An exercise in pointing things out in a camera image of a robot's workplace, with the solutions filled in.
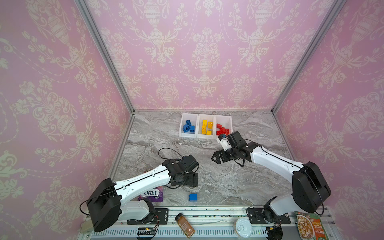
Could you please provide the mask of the blue lego brick lowest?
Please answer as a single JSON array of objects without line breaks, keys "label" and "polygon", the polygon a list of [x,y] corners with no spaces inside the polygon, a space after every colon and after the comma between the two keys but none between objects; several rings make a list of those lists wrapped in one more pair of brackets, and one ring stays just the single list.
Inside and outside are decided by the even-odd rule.
[{"label": "blue lego brick lowest", "polygon": [[189,194],[189,201],[196,202],[198,200],[197,194]]}]

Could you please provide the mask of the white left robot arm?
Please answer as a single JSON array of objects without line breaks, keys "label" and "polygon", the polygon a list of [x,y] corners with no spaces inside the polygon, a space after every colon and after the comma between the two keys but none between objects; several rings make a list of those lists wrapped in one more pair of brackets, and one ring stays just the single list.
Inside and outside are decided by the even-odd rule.
[{"label": "white left robot arm", "polygon": [[150,223],[156,214],[155,207],[149,200],[135,199],[147,191],[168,184],[197,186],[198,167],[197,160],[189,155],[181,159],[167,159],[153,170],[127,180],[113,182],[107,178],[101,181],[84,202],[93,231],[102,232],[118,221]]}]

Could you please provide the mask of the red square lego brick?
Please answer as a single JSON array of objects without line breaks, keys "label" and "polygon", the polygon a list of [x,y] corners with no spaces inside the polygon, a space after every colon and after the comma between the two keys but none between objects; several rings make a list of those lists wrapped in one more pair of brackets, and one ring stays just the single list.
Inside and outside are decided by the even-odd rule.
[{"label": "red square lego brick", "polygon": [[216,132],[216,135],[217,135],[217,136],[225,135],[225,134],[226,134],[226,129],[225,129],[225,128],[221,128],[221,129],[219,129],[219,130]]}]

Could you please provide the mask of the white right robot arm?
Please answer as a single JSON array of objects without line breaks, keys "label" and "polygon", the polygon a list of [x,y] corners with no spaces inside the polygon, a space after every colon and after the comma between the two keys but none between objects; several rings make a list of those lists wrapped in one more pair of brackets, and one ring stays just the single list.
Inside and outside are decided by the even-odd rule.
[{"label": "white right robot arm", "polygon": [[294,211],[315,213],[318,208],[324,207],[325,200],[332,194],[318,165],[289,160],[254,142],[242,148],[216,151],[211,158],[217,164],[239,159],[261,165],[292,185],[290,194],[273,197],[263,206],[263,216],[268,223],[276,223],[281,216]]}]

